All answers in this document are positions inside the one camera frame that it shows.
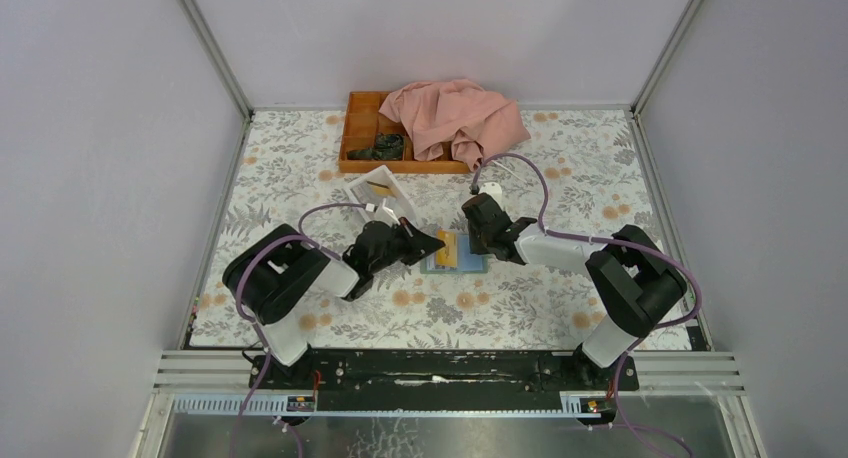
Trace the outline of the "gold VIP credit card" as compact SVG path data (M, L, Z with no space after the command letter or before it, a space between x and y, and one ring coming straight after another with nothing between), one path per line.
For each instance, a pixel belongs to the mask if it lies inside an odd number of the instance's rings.
M436 252L434 265L437 269L457 269L459 265L459 235L454 231L440 229L438 239L444 246Z

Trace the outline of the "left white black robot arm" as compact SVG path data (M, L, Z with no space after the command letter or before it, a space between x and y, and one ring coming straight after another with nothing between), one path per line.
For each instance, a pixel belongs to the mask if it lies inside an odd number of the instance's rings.
M307 293L323 291L354 301L370 290L379 272L396 263L415 265L444 247L444 241L401 218L395 224L367 222L336 257L283 224L228 264L222 282L237 313L251 323L273 357L272 376L285 388L296 389L310 375L311 365L303 356L309 340L294 317Z

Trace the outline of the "green card holder wallet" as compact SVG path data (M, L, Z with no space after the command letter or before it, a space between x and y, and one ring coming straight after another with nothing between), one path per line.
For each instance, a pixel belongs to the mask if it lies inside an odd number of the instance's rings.
M437 269L434 265L435 254L427 257L422 265L421 272L424 274L484 274L488 272L488 261L484 255L474 254L471 251L469 236L465 233L454 231L459 235L459 265L457 269Z

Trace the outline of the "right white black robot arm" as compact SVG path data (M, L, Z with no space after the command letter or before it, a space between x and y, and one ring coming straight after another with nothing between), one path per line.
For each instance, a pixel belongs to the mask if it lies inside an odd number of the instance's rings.
M471 250L517 265L544 265L582 273L593 283L606 310L577 348L575 380L597 390L613 376L613 363L647 337L684 297L688 284L648 235L626 225L612 238L544 232L534 218L512 220L486 193L462 205Z

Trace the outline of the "white plastic card box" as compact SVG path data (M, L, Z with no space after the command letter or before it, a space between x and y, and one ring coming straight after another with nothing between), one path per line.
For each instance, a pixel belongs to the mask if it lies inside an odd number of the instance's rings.
M364 205L358 213L365 222L393 224L405 218L411 224L418 225L418 213L411 196L403 190L386 165L347 182L343 190L351 202Z

